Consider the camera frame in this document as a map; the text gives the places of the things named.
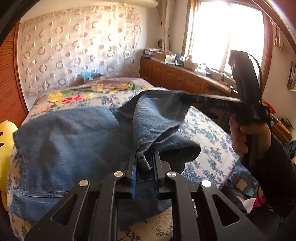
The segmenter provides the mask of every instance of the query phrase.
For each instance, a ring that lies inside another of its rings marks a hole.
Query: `cardboard box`
[[[166,62],[174,62],[176,57],[174,55],[167,55],[164,53],[155,52],[154,58],[166,63]]]

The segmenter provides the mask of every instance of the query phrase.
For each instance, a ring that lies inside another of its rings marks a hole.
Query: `bed sheet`
[[[23,124],[40,115],[64,109],[101,105],[121,106],[139,92],[147,89],[164,90],[163,88],[154,88],[143,79],[118,78],[100,80],[87,85],[42,94],[36,99]],[[193,162],[185,164],[182,175],[194,182],[206,178],[218,188],[222,187],[232,174],[234,165],[239,159],[231,147],[230,136],[194,107],[189,109],[178,131],[185,138],[191,139],[201,146],[200,155]],[[12,202],[12,191],[18,187],[18,178],[18,154],[16,149],[13,149],[7,181],[8,205]],[[9,212],[9,216],[14,234],[19,240],[23,240],[34,224],[11,212]],[[172,237],[172,234],[172,211],[169,208],[143,222],[135,223],[126,229],[119,229],[117,240],[167,241]]]

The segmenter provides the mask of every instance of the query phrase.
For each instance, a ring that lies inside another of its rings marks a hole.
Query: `person's hand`
[[[249,125],[239,126],[232,116],[229,120],[232,148],[236,154],[243,157],[248,153],[246,145],[246,135],[258,135],[258,157],[262,158],[271,145],[271,133],[267,124],[252,123]]]

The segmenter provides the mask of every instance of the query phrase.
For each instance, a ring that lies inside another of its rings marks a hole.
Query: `bright window pane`
[[[230,41],[224,71],[231,73],[228,64],[230,50],[245,51],[253,55],[261,65],[264,47],[262,12],[239,4],[232,4],[231,19]],[[253,61],[253,65],[258,75],[259,69],[255,61]]]
[[[221,67],[229,38],[230,11],[229,3],[200,3],[200,10],[194,20],[193,62],[205,63],[215,69]]]

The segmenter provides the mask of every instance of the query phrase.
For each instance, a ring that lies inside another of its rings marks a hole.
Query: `yellow plush toy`
[[[2,203],[7,211],[7,170],[11,157],[11,151],[14,146],[12,134],[17,130],[14,123],[5,120],[0,123],[0,191]]]

